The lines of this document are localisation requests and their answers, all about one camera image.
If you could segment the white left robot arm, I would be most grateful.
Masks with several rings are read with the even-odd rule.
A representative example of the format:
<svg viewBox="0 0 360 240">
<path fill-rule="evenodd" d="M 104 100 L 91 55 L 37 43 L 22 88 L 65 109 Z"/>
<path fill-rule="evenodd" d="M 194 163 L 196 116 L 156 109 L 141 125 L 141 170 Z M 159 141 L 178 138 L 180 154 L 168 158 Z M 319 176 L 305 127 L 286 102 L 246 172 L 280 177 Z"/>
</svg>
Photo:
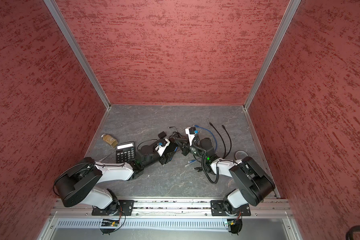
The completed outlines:
<svg viewBox="0 0 360 240">
<path fill-rule="evenodd" d="M 137 150 L 117 148 L 114 164 L 87 157 L 58 176 L 53 191 L 66 208 L 84 204 L 92 206 L 94 216 L 122 216 L 125 213 L 123 204 L 112 190 L 102 189 L 99 184 L 134 180 L 152 164 L 170 162 L 177 150 L 169 139 L 159 139 Z"/>
</svg>

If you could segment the black network switch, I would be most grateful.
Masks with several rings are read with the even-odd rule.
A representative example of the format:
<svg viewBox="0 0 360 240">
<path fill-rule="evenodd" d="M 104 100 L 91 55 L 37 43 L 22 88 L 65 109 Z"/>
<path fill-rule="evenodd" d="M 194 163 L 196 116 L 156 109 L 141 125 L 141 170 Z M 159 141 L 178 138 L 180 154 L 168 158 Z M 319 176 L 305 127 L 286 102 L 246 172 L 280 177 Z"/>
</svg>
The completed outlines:
<svg viewBox="0 0 360 240">
<path fill-rule="evenodd" d="M 159 162 L 162 165 L 166 165 L 168 162 L 170 162 L 173 156 L 175 155 L 178 147 L 179 146 L 177 144 L 171 142 L 170 145 L 164 151 L 164 154 L 160 157 Z"/>
</svg>

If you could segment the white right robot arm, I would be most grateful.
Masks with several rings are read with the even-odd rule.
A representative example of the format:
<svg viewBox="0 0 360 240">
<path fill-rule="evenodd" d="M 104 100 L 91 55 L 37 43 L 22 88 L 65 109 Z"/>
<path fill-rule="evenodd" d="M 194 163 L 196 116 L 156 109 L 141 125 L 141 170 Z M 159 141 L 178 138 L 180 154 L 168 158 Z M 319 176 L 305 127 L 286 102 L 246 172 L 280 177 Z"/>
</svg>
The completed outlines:
<svg viewBox="0 0 360 240">
<path fill-rule="evenodd" d="M 191 144 L 184 141 L 177 143 L 184 156 L 192 154 L 200 159 L 198 171 L 203 172 L 211 184 L 216 185 L 220 176 L 234 180 L 237 188 L 217 203 L 218 209 L 227 215 L 241 215 L 242 209 L 249 205 L 256 207 L 276 188 L 272 178 L 251 157 L 235 161 L 220 158 L 213 152 L 209 138 L 203 139 L 199 145 L 197 139 Z"/>
</svg>

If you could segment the black power adapter with cable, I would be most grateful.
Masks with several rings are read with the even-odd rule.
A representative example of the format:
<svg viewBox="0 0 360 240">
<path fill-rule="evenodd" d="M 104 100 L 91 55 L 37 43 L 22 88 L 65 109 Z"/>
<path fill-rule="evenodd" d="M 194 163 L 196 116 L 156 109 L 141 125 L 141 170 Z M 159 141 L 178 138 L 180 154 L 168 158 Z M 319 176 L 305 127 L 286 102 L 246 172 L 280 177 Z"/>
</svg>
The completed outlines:
<svg viewBox="0 0 360 240">
<path fill-rule="evenodd" d="M 170 126 L 168 127 L 169 130 L 173 130 L 173 132 L 168 136 L 166 134 L 166 132 L 161 132 L 158 134 L 158 137 L 159 139 L 164 139 L 164 138 L 167 138 L 167 139 L 170 139 L 170 138 L 173 138 L 173 139 L 176 139 L 176 138 L 180 138 L 182 135 L 180 134 L 180 132 L 178 131 L 177 127 L 175 126 Z"/>
</svg>

